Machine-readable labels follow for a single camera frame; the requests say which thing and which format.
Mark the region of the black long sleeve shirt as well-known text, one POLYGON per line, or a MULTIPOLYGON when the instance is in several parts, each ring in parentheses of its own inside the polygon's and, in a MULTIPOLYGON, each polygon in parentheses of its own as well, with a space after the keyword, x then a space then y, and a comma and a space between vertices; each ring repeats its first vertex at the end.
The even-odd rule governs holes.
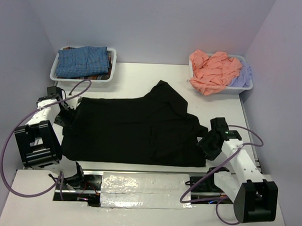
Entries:
POLYGON ((204 167, 197 140, 208 130, 167 82, 129 99, 83 98, 63 128, 63 155, 72 161, 204 167))

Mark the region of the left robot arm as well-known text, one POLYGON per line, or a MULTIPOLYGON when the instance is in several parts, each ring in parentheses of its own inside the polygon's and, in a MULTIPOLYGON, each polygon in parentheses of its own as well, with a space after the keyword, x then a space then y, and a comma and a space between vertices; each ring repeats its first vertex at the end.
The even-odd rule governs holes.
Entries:
POLYGON ((14 130, 23 165, 31 170, 63 172, 69 189, 80 189, 86 183, 82 167, 65 155, 63 132, 71 126, 80 101, 81 97, 66 95, 60 87, 48 87, 30 120, 14 130))

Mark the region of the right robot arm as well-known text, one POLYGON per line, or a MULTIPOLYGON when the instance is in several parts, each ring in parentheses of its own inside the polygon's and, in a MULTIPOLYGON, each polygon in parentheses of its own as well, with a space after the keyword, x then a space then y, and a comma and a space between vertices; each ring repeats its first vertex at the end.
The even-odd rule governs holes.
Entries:
POLYGON ((224 161, 211 170, 205 185, 211 191, 221 189, 233 203, 239 223, 271 222, 276 218, 278 188, 268 181, 245 150, 237 130, 231 130, 225 118, 210 121, 211 130, 198 142, 204 157, 215 163, 219 156, 224 161))

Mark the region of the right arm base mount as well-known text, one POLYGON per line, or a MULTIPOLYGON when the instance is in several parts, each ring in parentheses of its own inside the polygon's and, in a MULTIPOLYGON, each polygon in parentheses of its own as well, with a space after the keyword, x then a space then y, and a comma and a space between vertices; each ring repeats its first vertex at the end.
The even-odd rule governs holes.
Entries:
MULTIPOLYGON (((225 171, 225 172, 230 172, 229 169, 225 167, 221 167, 219 169, 219 172, 225 171)), ((200 179, 202 179, 202 176, 190 176, 189 180, 185 182, 185 185, 192 187, 195 183, 197 183, 200 179)), ((209 178, 207 178, 204 182, 199 183, 197 187, 195 187, 191 191, 191 200, 192 204, 217 204, 218 200, 213 200, 213 198, 218 198, 218 197, 226 197, 225 192, 223 192, 222 189, 219 187, 215 186, 214 182, 214 176, 211 175, 209 178), (211 200, 205 200, 205 201, 195 201, 199 199, 207 199, 207 198, 212 198, 211 200)), ((222 204, 232 204, 232 201, 230 199, 224 199, 221 202, 222 204)))

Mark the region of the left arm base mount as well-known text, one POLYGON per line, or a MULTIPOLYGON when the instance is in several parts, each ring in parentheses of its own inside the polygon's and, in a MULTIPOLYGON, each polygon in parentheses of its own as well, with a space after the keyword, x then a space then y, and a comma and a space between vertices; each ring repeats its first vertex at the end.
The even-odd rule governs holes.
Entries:
POLYGON ((65 178, 63 186, 56 186, 53 201, 84 202, 99 207, 102 180, 103 173, 98 172, 65 178))

